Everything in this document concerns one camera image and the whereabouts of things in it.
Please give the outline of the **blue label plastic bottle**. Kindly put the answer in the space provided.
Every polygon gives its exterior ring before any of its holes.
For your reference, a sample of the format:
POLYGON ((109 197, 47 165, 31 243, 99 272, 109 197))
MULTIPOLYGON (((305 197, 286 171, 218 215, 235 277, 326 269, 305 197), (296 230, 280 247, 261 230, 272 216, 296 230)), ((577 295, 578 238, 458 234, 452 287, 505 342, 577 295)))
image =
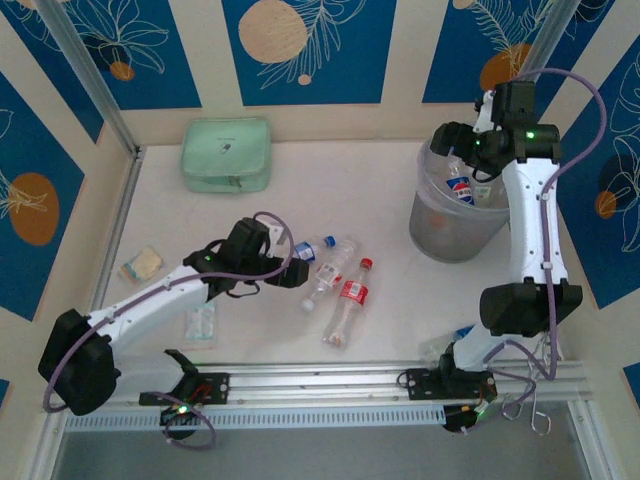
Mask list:
POLYGON ((336 245, 336 239, 331 236, 312 236, 295 245, 296 257, 308 264, 322 259, 336 245))

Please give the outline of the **Pepsi plastic bottle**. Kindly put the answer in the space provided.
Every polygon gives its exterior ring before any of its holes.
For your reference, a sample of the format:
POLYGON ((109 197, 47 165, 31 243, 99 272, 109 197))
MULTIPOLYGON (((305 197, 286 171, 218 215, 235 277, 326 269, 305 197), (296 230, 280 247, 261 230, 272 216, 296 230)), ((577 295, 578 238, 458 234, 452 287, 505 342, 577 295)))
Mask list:
POLYGON ((464 163, 459 160, 448 163, 445 183, 457 200, 468 205, 474 204, 470 175, 464 163))

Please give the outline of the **Coca-Cola plastic bottle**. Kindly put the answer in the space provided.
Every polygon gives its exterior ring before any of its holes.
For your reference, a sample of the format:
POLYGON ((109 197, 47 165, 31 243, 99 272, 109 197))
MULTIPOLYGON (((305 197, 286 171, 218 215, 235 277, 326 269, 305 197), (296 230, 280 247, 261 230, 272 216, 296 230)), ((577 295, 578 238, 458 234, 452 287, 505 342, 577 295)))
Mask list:
POLYGON ((323 332, 324 343, 340 349, 347 347, 369 294, 369 273, 373 265, 370 258, 361 259, 358 269, 342 285, 331 320, 323 332))

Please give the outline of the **clear plastic bottle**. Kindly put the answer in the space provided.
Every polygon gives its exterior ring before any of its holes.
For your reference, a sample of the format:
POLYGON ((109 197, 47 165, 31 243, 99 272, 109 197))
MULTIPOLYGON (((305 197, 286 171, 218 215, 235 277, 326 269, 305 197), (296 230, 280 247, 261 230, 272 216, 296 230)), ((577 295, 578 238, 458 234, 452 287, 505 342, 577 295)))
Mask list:
POLYGON ((449 345, 464 338, 471 329, 472 326, 458 328, 447 332, 444 335, 421 342, 418 346, 419 359, 426 363, 437 363, 440 356, 446 351, 449 345))

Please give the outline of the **clear plastic bin liner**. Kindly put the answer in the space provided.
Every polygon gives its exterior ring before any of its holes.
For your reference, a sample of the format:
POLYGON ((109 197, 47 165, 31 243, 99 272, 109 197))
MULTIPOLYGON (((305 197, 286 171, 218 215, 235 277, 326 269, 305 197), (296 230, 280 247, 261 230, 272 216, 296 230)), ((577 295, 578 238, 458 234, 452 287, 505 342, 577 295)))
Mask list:
POLYGON ((416 193, 425 204, 442 211, 472 208, 487 211, 508 209, 507 193, 502 179, 497 178, 488 183, 480 183, 472 177, 473 169, 467 165, 472 191, 476 184, 489 184, 492 186, 491 200, 485 208, 477 206, 475 203, 468 205, 457 200, 445 183, 447 165, 452 160, 461 161, 453 155, 442 156, 432 152, 430 140, 422 145, 417 157, 418 185, 416 193))

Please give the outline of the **grey translucent waste bin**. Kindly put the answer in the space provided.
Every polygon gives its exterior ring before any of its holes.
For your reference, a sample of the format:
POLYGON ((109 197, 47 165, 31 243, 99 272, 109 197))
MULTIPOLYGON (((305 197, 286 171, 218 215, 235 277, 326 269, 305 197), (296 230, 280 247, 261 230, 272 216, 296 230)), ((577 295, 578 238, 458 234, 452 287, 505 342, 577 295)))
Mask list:
POLYGON ((425 255, 444 263, 460 263, 476 257, 507 224, 507 210, 438 210, 425 204, 415 191, 409 233, 425 255), (439 213, 447 219, 441 229, 431 228, 427 215, 439 213))

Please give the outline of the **red white label bottle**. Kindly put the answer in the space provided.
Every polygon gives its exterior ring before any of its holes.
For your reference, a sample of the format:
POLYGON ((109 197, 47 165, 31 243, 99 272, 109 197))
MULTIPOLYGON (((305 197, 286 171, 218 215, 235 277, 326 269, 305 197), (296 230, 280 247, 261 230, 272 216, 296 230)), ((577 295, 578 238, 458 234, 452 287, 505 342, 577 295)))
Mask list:
POLYGON ((321 258, 310 279, 309 291, 301 301, 301 307, 305 312, 312 312, 336 290, 359 247, 358 240, 346 236, 337 240, 321 258))

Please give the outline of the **mint green zip pouch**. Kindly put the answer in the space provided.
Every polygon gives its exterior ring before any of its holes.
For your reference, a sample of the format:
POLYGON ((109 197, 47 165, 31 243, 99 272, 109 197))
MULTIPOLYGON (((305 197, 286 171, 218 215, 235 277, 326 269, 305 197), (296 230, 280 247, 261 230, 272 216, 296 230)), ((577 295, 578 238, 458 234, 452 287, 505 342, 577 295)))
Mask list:
POLYGON ((259 192, 269 184, 271 166, 271 132, 263 118, 198 119, 186 129, 180 169, 192 192, 259 192))

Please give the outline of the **clear plastic packet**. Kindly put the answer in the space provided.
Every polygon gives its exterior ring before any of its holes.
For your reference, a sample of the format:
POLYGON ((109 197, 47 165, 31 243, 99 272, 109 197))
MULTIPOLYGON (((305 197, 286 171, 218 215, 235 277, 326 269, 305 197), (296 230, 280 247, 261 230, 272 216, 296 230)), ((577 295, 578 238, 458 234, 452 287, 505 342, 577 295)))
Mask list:
POLYGON ((218 338, 217 308, 213 300, 188 310, 184 319, 183 344, 188 350, 210 349, 218 338))

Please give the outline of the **tan sponge packet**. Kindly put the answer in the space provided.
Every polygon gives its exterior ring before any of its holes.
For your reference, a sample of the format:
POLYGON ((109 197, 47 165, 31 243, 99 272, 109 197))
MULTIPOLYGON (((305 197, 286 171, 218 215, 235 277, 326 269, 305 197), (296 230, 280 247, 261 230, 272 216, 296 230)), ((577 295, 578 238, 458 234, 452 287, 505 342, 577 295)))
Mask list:
POLYGON ((118 274, 132 284, 141 284, 155 276, 164 261, 151 246, 142 248, 118 270, 118 274))

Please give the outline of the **aluminium frame post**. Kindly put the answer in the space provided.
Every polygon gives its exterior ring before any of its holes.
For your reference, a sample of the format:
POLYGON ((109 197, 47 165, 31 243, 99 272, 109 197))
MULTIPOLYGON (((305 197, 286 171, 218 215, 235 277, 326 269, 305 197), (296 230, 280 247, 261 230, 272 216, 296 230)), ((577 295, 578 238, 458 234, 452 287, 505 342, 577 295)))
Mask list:
POLYGON ((54 38, 67 63, 80 81, 103 120, 133 160, 139 146, 124 121, 121 110, 99 69, 92 60, 72 21, 57 0, 33 0, 36 10, 54 38))
POLYGON ((554 0, 548 17, 519 71, 516 81, 536 82, 546 67, 553 51, 559 43, 566 27, 576 13, 581 0, 554 0))

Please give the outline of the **aluminium side rail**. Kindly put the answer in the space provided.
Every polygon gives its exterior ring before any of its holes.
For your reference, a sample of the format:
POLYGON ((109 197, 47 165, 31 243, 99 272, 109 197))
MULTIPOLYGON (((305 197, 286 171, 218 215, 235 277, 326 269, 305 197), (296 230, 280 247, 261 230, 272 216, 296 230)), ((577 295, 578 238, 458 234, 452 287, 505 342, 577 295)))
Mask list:
POLYGON ((113 265, 119 249, 122 233, 129 214, 131 202, 138 182, 140 170, 145 155, 145 147, 139 147, 133 157, 132 163, 127 170, 127 175, 123 188, 118 197, 117 208, 115 210, 113 221, 108 231, 106 249, 103 260, 98 271, 94 291, 89 303, 89 310, 99 309, 104 302, 106 291, 112 275, 113 265))

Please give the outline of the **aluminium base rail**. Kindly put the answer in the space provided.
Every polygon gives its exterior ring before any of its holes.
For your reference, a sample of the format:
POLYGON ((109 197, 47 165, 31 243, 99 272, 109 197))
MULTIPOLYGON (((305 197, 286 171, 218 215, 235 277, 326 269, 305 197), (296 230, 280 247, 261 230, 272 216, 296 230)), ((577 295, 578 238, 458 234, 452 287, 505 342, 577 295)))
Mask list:
MULTIPOLYGON (((78 393, 61 395, 61 401, 78 415, 90 414, 105 405, 132 403, 164 404, 164 391, 171 390, 184 374, 228 373, 229 394, 225 405, 350 405, 392 401, 431 402, 441 405, 480 405, 504 399, 507 394, 531 400, 534 383, 524 360, 501 361, 490 373, 498 396, 495 400, 410 400, 406 389, 407 369, 435 369, 416 362, 347 364, 200 364, 182 366, 167 355, 156 358, 127 357, 117 363, 114 382, 90 380, 78 393)), ((552 381, 542 375, 537 398, 543 401, 589 400, 592 397, 582 365, 560 363, 552 381)))

